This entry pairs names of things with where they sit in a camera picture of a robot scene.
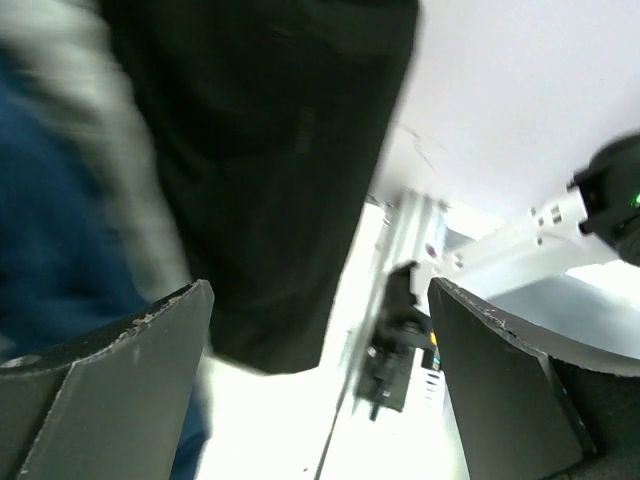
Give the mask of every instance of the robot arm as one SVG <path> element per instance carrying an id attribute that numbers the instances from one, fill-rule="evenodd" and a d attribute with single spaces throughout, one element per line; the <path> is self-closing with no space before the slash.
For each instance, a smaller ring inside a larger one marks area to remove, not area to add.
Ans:
<path id="1" fill-rule="evenodd" d="M 444 277 L 484 299 L 575 267 L 640 265 L 640 135 L 617 140 L 575 175 L 567 192 L 477 242 L 425 261 L 414 288 Z"/>
<path id="2" fill-rule="evenodd" d="M 516 222 L 480 240 L 425 261 L 416 270 L 414 288 L 426 292 L 434 277 L 445 277 L 481 298 L 492 298 L 570 268 L 618 258 L 597 235 L 585 235 L 588 213 L 579 188 L 572 187 Z"/>

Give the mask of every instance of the black clamp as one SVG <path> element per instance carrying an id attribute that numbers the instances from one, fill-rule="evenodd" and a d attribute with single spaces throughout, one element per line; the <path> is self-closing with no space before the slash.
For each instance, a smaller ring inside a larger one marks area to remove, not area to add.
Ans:
<path id="1" fill-rule="evenodd" d="M 412 273 L 417 266 L 417 262 L 407 263 L 387 278 L 358 388 L 358 395 L 373 404 L 372 421 L 382 406 L 402 411 L 415 350 L 435 350 L 431 318 L 416 308 L 418 299 L 411 292 Z"/>

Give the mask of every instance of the black fabric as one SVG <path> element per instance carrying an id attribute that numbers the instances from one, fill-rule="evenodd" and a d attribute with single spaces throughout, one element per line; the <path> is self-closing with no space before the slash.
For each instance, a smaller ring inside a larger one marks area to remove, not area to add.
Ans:
<path id="1" fill-rule="evenodd" d="M 313 368 L 417 0 L 101 3 L 192 274 L 216 294 L 214 349 L 265 372 Z"/>
<path id="2" fill-rule="evenodd" d="M 598 449 L 597 457 L 553 480 L 640 478 L 640 378 L 592 372 L 557 360 L 553 365 Z"/>

